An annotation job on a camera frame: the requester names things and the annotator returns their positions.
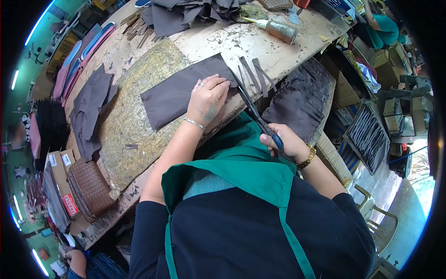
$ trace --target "woven leather wallet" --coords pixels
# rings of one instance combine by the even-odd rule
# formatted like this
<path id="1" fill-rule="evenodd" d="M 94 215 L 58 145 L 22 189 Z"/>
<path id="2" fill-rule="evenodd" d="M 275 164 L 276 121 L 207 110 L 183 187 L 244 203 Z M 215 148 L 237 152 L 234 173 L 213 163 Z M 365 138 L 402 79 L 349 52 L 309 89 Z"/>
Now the woven leather wallet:
<path id="1" fill-rule="evenodd" d="M 293 7 L 293 3 L 290 0 L 259 0 L 267 10 L 283 10 Z"/>
<path id="2" fill-rule="evenodd" d="M 89 223 L 106 213 L 115 201 L 108 195 L 110 187 L 95 162 L 83 158 L 74 162 L 67 173 L 68 184 L 79 210 Z"/>

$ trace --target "hand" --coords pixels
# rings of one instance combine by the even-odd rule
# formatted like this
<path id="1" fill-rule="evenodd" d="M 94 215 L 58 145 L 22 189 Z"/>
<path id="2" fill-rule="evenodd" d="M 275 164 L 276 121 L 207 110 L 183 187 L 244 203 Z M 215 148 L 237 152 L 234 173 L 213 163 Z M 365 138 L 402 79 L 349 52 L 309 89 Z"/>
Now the hand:
<path id="1" fill-rule="evenodd" d="M 206 127 L 220 112 L 230 82 L 218 74 L 198 80 L 190 95 L 186 118 Z"/>
<path id="2" fill-rule="evenodd" d="M 282 139 L 285 155 L 294 158 L 294 161 L 298 164 L 307 159 L 310 149 L 292 129 L 285 124 L 276 123 L 270 123 L 268 127 Z M 267 134 L 261 134 L 260 142 L 266 145 L 269 151 L 271 151 L 271 156 L 274 156 L 273 149 L 278 150 L 278 148 L 273 139 Z"/>

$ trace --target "worn wooden table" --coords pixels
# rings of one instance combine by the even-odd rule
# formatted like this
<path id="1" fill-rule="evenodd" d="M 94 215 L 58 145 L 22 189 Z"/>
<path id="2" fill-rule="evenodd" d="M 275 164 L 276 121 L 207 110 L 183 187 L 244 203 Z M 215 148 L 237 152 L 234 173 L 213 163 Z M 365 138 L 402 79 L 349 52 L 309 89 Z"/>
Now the worn wooden table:
<path id="1" fill-rule="evenodd" d="M 136 36 L 129 42 L 126 36 L 122 34 L 126 25 L 119 27 L 119 23 L 137 10 L 134 7 L 134 2 L 135 0 L 129 1 L 104 23 L 105 26 L 110 21 L 115 22 L 117 30 L 96 51 L 81 73 L 66 103 L 67 116 L 71 113 L 73 100 L 79 94 L 91 73 L 102 63 L 104 63 L 107 73 L 115 74 L 113 82 L 116 83 L 144 53 L 155 45 L 151 42 L 154 34 L 147 39 L 141 49 L 137 49 L 136 46 L 143 36 Z M 276 21 L 288 22 L 288 15 L 285 12 L 268 12 L 268 16 Z M 194 23 L 190 30 L 164 38 L 164 40 L 171 40 L 191 63 L 221 53 L 227 65 L 237 74 L 237 65 L 240 64 L 239 56 L 244 56 L 249 64 L 251 64 L 253 58 L 258 58 L 264 71 L 276 83 L 329 44 L 329 42 L 323 42 L 319 34 L 335 41 L 350 28 L 342 19 L 339 19 L 336 23 L 331 23 L 322 15 L 310 10 L 303 10 L 299 15 L 299 21 L 300 26 L 297 26 L 299 34 L 294 46 L 269 35 L 254 24 L 226 26 L 221 22 L 214 24 Z M 248 88 L 248 91 L 254 100 L 261 96 L 261 92 L 256 94 L 252 88 Z M 244 103 L 239 95 L 229 99 L 222 108 L 222 113 L 219 114 L 218 119 L 215 119 L 207 128 L 207 137 L 218 131 L 243 109 Z M 73 149 L 76 159 L 80 158 L 73 133 L 71 133 L 68 148 Z M 101 159 L 97 163 L 104 177 L 108 179 L 107 171 Z M 115 209 L 110 210 L 106 217 L 92 224 L 82 235 L 77 236 L 84 249 L 89 249 L 96 243 L 139 200 L 141 189 L 153 168 L 153 164 L 147 167 L 121 193 Z"/>

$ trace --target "glue bottle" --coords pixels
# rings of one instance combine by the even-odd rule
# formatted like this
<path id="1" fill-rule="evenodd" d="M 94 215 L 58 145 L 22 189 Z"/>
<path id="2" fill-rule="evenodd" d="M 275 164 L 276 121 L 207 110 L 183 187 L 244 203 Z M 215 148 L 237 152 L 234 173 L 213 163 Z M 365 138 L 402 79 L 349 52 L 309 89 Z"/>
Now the glue bottle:
<path id="1" fill-rule="evenodd" d="M 270 33 L 271 35 L 283 40 L 284 42 L 294 45 L 294 40 L 297 36 L 297 29 L 281 22 L 277 21 L 268 21 L 265 19 L 251 19 L 242 17 L 243 19 L 254 22 L 257 27 L 260 29 L 265 29 L 266 32 Z"/>

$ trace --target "forearm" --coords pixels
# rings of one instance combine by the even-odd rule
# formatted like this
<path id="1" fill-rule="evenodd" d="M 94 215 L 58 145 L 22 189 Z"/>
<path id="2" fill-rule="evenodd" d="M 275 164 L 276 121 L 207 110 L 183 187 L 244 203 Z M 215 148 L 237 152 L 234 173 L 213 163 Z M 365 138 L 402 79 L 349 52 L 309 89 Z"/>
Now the forearm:
<path id="1" fill-rule="evenodd" d="M 164 204 L 161 177 L 171 166 L 192 161 L 203 129 L 183 121 L 173 135 L 161 157 L 156 161 L 142 190 L 140 201 L 151 200 Z"/>
<path id="2" fill-rule="evenodd" d="M 81 251 L 68 251 L 66 258 L 70 260 L 70 268 L 74 273 L 82 278 L 87 278 L 87 259 Z"/>
<path id="3" fill-rule="evenodd" d="M 322 196 L 333 199 L 337 194 L 345 193 L 345 189 L 336 176 L 315 155 L 313 161 L 301 170 L 305 181 L 310 183 Z"/>
<path id="4" fill-rule="evenodd" d="M 375 17 L 372 14 L 372 10 L 370 9 L 370 4 L 368 0 L 365 0 L 364 2 L 364 10 L 365 10 L 365 17 L 367 18 L 367 23 L 372 27 L 374 30 L 380 31 L 381 28 L 376 21 Z"/>

